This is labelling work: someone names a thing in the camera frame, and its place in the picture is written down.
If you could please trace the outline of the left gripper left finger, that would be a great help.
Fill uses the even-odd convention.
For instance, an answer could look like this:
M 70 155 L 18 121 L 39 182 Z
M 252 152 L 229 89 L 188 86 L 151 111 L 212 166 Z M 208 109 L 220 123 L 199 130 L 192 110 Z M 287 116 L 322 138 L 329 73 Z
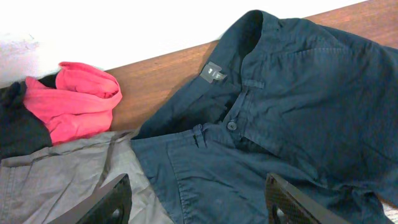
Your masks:
M 49 224 L 127 224 L 131 208 L 129 176 L 120 174 Z

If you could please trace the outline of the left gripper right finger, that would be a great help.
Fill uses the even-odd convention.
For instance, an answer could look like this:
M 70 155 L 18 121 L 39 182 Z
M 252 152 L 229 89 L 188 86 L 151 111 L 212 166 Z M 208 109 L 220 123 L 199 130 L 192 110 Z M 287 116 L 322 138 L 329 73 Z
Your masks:
M 267 175 L 264 195 L 269 223 L 349 224 L 277 174 Z

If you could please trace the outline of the navy blue shorts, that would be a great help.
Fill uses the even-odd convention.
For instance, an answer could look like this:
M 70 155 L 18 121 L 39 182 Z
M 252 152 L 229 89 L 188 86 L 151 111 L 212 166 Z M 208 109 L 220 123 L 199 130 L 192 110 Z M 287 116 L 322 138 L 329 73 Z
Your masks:
M 249 11 L 131 144 L 175 223 L 267 223 L 270 173 L 351 223 L 387 223 L 397 50 Z

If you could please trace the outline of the grey folded shorts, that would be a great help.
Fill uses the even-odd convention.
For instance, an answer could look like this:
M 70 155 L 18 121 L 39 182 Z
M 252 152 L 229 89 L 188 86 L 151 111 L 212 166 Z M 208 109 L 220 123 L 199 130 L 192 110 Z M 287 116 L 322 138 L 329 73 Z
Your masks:
M 135 131 L 106 132 L 1 161 L 1 223 L 48 223 L 120 174 L 130 223 L 171 223 L 132 150 Z

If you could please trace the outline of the red garment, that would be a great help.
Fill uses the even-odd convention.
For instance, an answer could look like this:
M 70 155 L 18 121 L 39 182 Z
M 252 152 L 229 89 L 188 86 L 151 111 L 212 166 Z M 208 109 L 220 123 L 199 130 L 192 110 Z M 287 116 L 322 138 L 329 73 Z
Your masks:
M 52 144 L 108 131 L 121 87 L 110 74 L 78 62 L 59 63 L 55 88 L 27 77 L 24 106 L 48 129 Z

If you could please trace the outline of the black garment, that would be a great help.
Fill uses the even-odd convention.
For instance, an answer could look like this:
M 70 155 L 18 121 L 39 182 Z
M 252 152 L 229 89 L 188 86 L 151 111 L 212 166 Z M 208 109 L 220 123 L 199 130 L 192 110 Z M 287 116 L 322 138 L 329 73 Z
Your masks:
M 23 104 L 26 91 L 25 82 L 1 89 L 1 159 L 52 146 L 48 129 Z

